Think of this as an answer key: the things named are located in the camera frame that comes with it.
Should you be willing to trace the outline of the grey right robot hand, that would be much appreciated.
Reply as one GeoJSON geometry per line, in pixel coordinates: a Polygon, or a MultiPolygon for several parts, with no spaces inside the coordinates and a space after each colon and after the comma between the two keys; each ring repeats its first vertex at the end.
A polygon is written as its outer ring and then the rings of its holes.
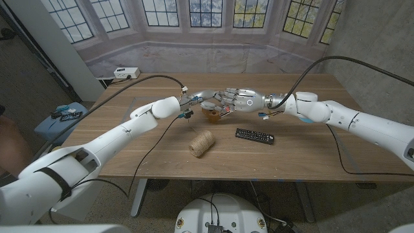
{"type": "Polygon", "coordinates": [[[284,111],[286,106],[283,103],[277,107],[284,99],[283,95],[265,95],[253,89],[226,88],[225,91],[219,91],[218,95],[223,107],[231,111],[251,113],[264,108],[284,111]]]}

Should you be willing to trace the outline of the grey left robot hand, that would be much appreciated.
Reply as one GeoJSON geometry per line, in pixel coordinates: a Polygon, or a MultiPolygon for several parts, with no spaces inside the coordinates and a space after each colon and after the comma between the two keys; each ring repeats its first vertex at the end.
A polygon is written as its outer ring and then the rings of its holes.
{"type": "Polygon", "coordinates": [[[179,118],[190,118],[193,114],[191,106],[200,104],[202,109],[208,111],[222,112],[224,107],[208,102],[209,99],[216,99],[219,102],[222,101],[223,92],[204,90],[193,94],[182,93],[179,98],[180,110],[182,113],[178,116],[179,118]]]}

